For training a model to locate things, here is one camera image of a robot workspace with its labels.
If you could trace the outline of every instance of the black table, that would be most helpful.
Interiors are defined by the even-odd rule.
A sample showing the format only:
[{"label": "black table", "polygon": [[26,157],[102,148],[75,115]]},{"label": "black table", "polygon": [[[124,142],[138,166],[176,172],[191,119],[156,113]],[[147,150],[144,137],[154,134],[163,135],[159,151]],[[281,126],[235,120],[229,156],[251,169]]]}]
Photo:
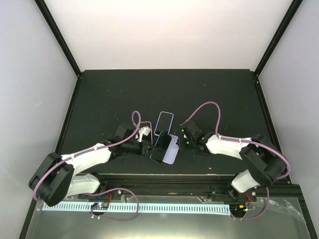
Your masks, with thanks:
[{"label": "black table", "polygon": [[[87,70],[82,75],[69,120],[62,154],[90,147],[138,110],[142,121],[155,127],[159,113],[174,114],[172,134],[202,103],[217,102],[222,111],[221,135],[269,137],[262,108],[249,70]],[[193,118],[204,131],[214,131],[217,109],[205,106]],[[224,155],[202,156],[180,151],[175,163],[158,164],[131,155],[88,171],[112,175],[234,175],[245,169],[241,160]]]}]

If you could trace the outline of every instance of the white slotted strip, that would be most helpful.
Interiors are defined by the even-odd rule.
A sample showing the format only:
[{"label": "white slotted strip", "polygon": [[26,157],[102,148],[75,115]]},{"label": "white slotted strip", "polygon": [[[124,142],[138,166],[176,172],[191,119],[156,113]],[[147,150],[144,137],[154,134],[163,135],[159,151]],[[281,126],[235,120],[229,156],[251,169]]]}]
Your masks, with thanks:
[{"label": "white slotted strip", "polygon": [[[43,211],[89,212],[94,203],[61,202],[54,207],[46,204]],[[97,209],[94,212],[134,213],[136,203],[110,203],[108,209]],[[229,205],[222,204],[162,204],[140,203],[139,213],[175,213],[175,214],[217,214],[230,215]]]}]

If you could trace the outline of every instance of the black corner post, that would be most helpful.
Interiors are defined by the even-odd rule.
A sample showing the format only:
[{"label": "black corner post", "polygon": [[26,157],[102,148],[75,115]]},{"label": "black corner post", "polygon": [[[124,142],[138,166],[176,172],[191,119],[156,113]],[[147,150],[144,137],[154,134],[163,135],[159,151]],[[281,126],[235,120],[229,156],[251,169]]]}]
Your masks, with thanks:
[{"label": "black corner post", "polygon": [[57,24],[55,23],[53,16],[51,15],[49,8],[47,7],[46,3],[44,0],[34,0],[35,3],[37,4],[38,8],[40,9],[44,19],[48,23],[52,33],[54,34],[56,40],[58,41],[62,51],[64,52],[66,58],[68,59],[71,67],[73,68],[75,74],[77,77],[81,76],[82,72],[80,68],[78,67],[68,45],[66,44],[62,33],[60,32]]},{"label": "black corner post", "polygon": [[273,39],[271,39],[263,57],[261,58],[256,70],[255,75],[259,76],[262,70],[264,69],[267,61],[269,60],[271,54],[275,50],[278,42],[280,41],[281,37],[283,36],[284,32],[286,31],[289,23],[293,19],[295,13],[297,12],[300,4],[303,2],[303,0],[293,0],[291,5],[289,6],[283,20],[281,21],[277,31],[275,32],[275,35],[273,36]]}]

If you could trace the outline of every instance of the white backdrop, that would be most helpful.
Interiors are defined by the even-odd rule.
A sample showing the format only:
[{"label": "white backdrop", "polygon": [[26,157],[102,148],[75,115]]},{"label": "white backdrop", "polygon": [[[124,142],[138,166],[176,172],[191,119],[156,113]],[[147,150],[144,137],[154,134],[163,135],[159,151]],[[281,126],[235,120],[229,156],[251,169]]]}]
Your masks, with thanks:
[{"label": "white backdrop", "polygon": [[255,70],[292,0],[46,0],[80,69]]}]

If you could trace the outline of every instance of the purple hose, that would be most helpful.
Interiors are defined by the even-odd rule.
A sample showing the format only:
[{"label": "purple hose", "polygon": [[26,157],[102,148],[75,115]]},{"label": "purple hose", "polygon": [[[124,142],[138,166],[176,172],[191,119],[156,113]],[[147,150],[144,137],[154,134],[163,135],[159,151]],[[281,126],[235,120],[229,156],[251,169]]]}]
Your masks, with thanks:
[{"label": "purple hose", "polygon": [[[127,137],[126,139],[123,139],[121,140],[120,142],[117,142],[117,143],[113,143],[113,144],[110,144],[110,145],[105,145],[105,146],[102,146],[102,147],[99,147],[97,148],[96,150],[99,150],[99,149],[102,149],[102,148],[110,148],[110,147],[114,147],[114,146],[117,146],[121,143],[124,143],[126,141],[128,141],[130,138],[132,138],[138,131],[139,131],[139,128],[140,128],[140,124],[141,124],[141,114],[140,112],[138,111],[133,111],[132,113],[132,120],[134,121],[134,114],[137,114],[138,117],[139,117],[139,122],[137,123],[136,125],[136,129],[134,130],[134,132],[129,136]],[[74,155],[74,158],[77,157],[77,156],[80,156],[80,155],[83,155],[85,153],[88,153],[88,152],[92,152],[94,151],[95,149],[94,148],[89,148],[89,149],[86,149],[86,150],[83,150],[77,154]],[[39,180],[39,182],[37,183],[37,185],[35,186],[34,190],[33,190],[33,199],[36,200],[36,201],[39,201],[38,197],[36,196],[36,192],[38,191],[41,183],[43,183],[43,181],[46,179],[46,177],[52,173],[57,167],[59,167],[61,164],[71,160],[72,157],[68,157],[66,159],[63,159],[62,161],[58,162],[57,164],[55,164],[52,168],[50,168],[44,175],[43,177]]]},{"label": "purple hose", "polygon": [[126,188],[112,188],[112,189],[107,190],[107,191],[105,191],[105,192],[103,192],[103,193],[96,193],[96,194],[85,193],[85,195],[87,195],[87,196],[93,196],[93,197],[94,197],[94,196],[101,196],[101,195],[103,195],[103,194],[106,194],[106,193],[109,193],[109,192],[113,192],[113,191],[116,191],[116,190],[122,190],[122,191],[129,192],[130,194],[132,194],[133,197],[135,197],[135,199],[136,199],[136,204],[137,204],[137,209],[136,209],[136,212],[134,213],[134,215],[131,216],[131,217],[129,217],[129,218],[125,218],[125,219],[112,218],[112,217],[106,217],[106,216],[97,216],[97,215],[94,215],[94,214],[93,214],[94,208],[92,208],[92,210],[91,210],[91,215],[92,215],[93,217],[100,217],[100,218],[110,219],[110,220],[119,221],[119,222],[126,222],[126,221],[132,220],[132,219],[134,219],[134,218],[136,218],[136,217],[138,216],[140,203],[139,203],[139,200],[138,200],[137,196],[136,196],[131,190],[129,190],[129,189],[126,189]]},{"label": "purple hose", "polygon": [[257,216],[254,216],[254,217],[252,217],[252,218],[237,218],[237,217],[235,217],[232,213],[230,213],[230,216],[231,216],[233,219],[243,220],[243,221],[250,221],[250,220],[257,219],[257,218],[261,217],[262,215],[264,215],[265,212],[266,212],[267,209],[268,209],[268,206],[269,206],[269,189],[266,187],[266,190],[267,190],[266,206],[265,206],[265,208],[263,209],[263,211],[262,211],[260,214],[258,214]]},{"label": "purple hose", "polygon": [[206,102],[206,103],[201,104],[201,105],[194,111],[194,113],[192,113],[191,116],[190,116],[184,123],[186,123],[187,121],[189,121],[203,106],[208,105],[208,104],[213,104],[213,105],[215,105],[215,106],[217,107],[217,109],[218,109],[218,118],[217,118],[217,124],[216,124],[216,127],[215,127],[215,134],[216,134],[217,137],[219,137],[221,140],[229,141],[229,142],[235,142],[235,143],[240,143],[240,142],[242,142],[242,143],[251,143],[251,144],[254,144],[254,145],[258,145],[258,146],[260,146],[260,147],[262,147],[262,148],[264,148],[264,149],[266,149],[266,150],[268,150],[268,151],[274,153],[275,155],[277,155],[278,157],[280,157],[280,158],[285,162],[285,164],[286,164],[286,166],[287,166],[287,172],[286,172],[285,174],[279,176],[277,179],[285,178],[285,177],[287,177],[287,176],[290,174],[290,172],[291,172],[290,163],[288,162],[288,160],[287,160],[282,154],[280,154],[279,152],[275,151],[274,149],[272,149],[272,148],[270,148],[270,147],[268,147],[268,146],[266,146],[266,145],[264,145],[264,144],[257,143],[257,142],[254,142],[254,141],[250,141],[250,140],[244,140],[244,139],[242,139],[242,140],[239,142],[239,141],[237,141],[236,139],[231,139],[231,138],[222,137],[222,136],[220,137],[219,134],[218,134],[218,128],[219,128],[219,123],[220,123],[220,118],[221,118],[221,111],[220,111],[220,107],[219,107],[218,103],[216,103],[216,102],[214,102],[214,101],[208,101],[208,102]]}]

